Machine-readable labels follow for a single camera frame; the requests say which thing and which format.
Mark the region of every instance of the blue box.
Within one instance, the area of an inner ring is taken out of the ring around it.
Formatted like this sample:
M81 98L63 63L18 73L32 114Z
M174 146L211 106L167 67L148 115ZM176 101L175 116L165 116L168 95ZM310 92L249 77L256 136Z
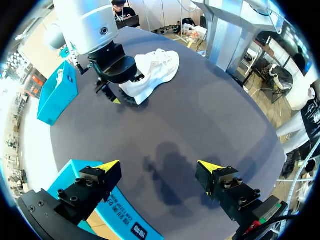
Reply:
M58 71L60 69L63 69L62 82L57 86ZM37 119L53 126L77 95L76 70L65 61L43 85Z

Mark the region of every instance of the white cylinder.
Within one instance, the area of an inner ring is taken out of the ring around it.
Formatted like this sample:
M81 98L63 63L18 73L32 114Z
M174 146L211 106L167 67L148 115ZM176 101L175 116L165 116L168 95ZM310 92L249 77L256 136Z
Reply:
M108 0L54 0L53 3L65 40L80 55L98 51L118 35Z

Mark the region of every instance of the desk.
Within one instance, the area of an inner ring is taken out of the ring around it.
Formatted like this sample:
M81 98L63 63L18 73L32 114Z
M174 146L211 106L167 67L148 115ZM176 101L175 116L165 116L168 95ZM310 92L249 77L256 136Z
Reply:
M249 73L249 75L245 78L245 80L243 81L243 85L246 85L248 80L250 79L251 75L253 73L257 73L259 74L259 76L261 77L261 74L259 71L257 71L256 68L256 64L258 64L263 58L265 53L269 54L271 58L275 59L275 52L269 47L269 45L265 45L263 46L260 42L258 42L257 40L254 40L254 43L257 44L260 48L262 48L262 53L259 57L259 59L255 62L254 66L252 67L251 72Z
M206 196L197 161L233 166L264 201L285 162L275 130L228 74L191 49L129 27L114 41L128 56L176 51L177 75L132 108L95 94L94 69L78 74L79 95L50 130L58 170L70 159L120 160L119 189L165 239L227 238L238 224ZM89 63L85 56L79 62Z

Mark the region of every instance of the laptop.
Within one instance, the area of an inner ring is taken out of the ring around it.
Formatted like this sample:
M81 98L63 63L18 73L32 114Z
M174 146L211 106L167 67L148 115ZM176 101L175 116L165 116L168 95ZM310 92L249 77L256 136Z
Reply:
M132 28L139 27L140 26L139 15L117 22L116 25L118 27L118 30L123 29L124 27L127 27L127 26Z

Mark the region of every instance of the plastic bag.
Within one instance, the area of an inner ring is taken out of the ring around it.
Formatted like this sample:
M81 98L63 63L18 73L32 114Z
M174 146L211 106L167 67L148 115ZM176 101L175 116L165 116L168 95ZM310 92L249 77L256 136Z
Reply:
M200 33L193 29L193 26L190 24L183 24L182 26L182 34L186 36L186 40L189 43L197 43L200 39Z

